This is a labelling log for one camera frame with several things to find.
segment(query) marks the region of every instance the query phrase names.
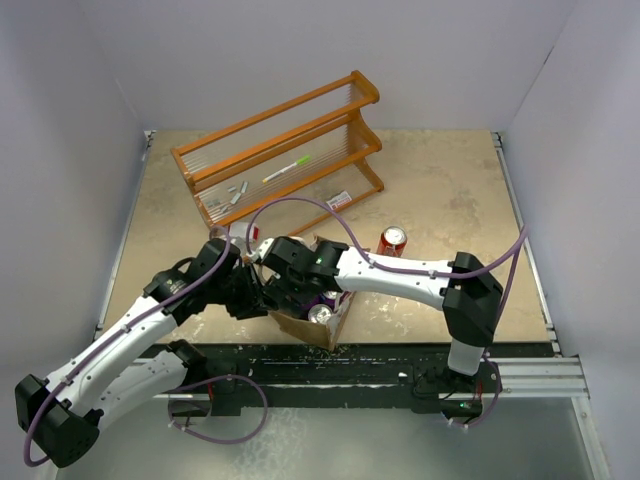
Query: green marker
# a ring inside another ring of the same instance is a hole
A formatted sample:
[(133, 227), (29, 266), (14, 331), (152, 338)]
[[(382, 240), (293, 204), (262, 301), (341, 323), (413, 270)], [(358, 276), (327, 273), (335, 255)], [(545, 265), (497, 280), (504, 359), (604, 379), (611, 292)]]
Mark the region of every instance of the green marker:
[(286, 167), (281, 168), (277, 172), (272, 173), (271, 175), (266, 177), (264, 180), (262, 180), (262, 183), (267, 183), (267, 182), (273, 180), (274, 178), (279, 177), (283, 173), (288, 172), (292, 168), (296, 168), (298, 165), (303, 165), (303, 164), (307, 163), (309, 160), (311, 160), (311, 155), (305, 155), (304, 157), (302, 157), (302, 158), (296, 160), (295, 162), (293, 162), (291, 165), (287, 165)]

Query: can top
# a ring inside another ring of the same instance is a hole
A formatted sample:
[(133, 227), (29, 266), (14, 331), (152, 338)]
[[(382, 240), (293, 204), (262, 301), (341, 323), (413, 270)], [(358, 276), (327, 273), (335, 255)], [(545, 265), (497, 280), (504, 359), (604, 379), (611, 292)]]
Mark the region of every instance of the can top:
[(407, 234), (400, 227), (389, 227), (384, 231), (384, 239), (391, 245), (401, 245), (407, 241)]
[(325, 325), (333, 315), (331, 309), (323, 304), (314, 305), (309, 310), (309, 321)]

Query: wall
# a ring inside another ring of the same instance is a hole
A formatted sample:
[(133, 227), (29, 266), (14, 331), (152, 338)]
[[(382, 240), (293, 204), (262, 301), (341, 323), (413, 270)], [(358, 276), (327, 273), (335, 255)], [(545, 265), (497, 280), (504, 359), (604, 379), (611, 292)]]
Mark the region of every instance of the wall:
[(640, 420), (640, 4), (582, 1), (506, 135), (565, 355), (579, 353), (616, 478)]
[(143, 148), (77, 4), (0, 2), (3, 478), (43, 478), (18, 454), (13, 387), (89, 343)]
[(218, 129), (361, 70), (374, 127), (512, 120), (575, 0), (79, 0), (145, 128)]

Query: table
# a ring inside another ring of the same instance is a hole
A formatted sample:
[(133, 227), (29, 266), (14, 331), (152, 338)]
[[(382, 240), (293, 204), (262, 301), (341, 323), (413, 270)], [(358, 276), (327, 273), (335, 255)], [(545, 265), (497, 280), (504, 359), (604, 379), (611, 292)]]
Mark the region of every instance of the table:
[[(195, 255), (207, 228), (171, 157), (170, 148), (209, 132), (158, 132), (142, 180), (105, 328), (113, 325), (140, 295), (155, 273), (183, 257)], [(518, 236), (509, 193), (488, 131), (377, 130), (381, 152), (368, 158), (385, 182), (385, 190), (350, 207), (344, 217), (360, 242), (375, 249), (384, 227), (397, 224), (408, 234), (405, 258), (453, 259), (468, 251), (485, 264), (497, 258)], [(281, 204), (258, 220), (271, 234), (278, 213), (299, 212)], [(348, 242), (335, 220), (312, 232)], [(286, 234), (286, 231), (275, 232)], [(546, 342), (545, 321), (536, 283), (521, 255), (512, 293), (496, 331), (498, 342)], [(506, 282), (508, 264), (495, 270)], [(212, 305), (162, 339), (197, 343), (297, 343), (269, 317), (237, 321), (224, 307)], [(375, 293), (354, 299), (340, 343), (448, 342), (441, 312), (414, 301)]]

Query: dish rack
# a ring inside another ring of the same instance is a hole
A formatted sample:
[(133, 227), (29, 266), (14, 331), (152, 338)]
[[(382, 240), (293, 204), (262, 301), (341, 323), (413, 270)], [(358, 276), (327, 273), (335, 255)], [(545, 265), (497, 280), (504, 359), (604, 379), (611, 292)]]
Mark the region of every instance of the dish rack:
[[(384, 189), (366, 161), (382, 144), (360, 113), (379, 98), (355, 70), (171, 152), (209, 227), (229, 226), (301, 189), (341, 211)], [(354, 175), (367, 186), (349, 193), (349, 185), (362, 183)], [(329, 216), (299, 221), (289, 235)]]

